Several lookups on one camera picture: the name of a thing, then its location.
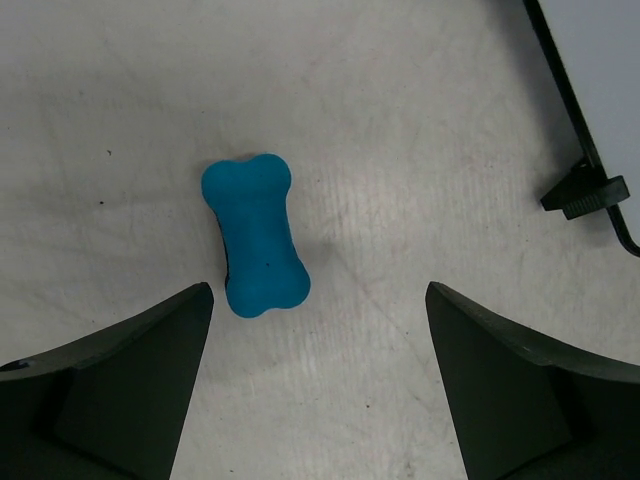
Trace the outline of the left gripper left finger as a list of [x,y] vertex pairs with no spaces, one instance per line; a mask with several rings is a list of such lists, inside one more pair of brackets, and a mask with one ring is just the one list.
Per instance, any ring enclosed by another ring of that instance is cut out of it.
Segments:
[[4,479],[167,479],[214,297],[198,283],[1,368]]

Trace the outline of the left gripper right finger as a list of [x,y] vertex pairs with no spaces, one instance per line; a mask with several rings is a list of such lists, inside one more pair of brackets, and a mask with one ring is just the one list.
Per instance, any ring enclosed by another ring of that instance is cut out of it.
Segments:
[[636,479],[639,368],[432,282],[426,311],[470,479]]

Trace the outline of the blue bone-shaped eraser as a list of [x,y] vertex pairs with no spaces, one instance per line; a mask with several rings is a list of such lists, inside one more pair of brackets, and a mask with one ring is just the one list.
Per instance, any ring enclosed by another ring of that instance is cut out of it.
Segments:
[[216,216],[226,254],[226,298],[240,317],[294,308],[310,293],[287,213],[291,186],[289,166],[270,153],[218,161],[202,174],[202,196]]

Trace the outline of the small black-framed whiteboard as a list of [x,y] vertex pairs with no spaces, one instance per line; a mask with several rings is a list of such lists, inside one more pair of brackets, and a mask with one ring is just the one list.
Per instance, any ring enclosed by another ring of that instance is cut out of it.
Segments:
[[639,4],[528,1],[525,8],[582,157],[541,199],[568,220],[604,210],[639,253]]

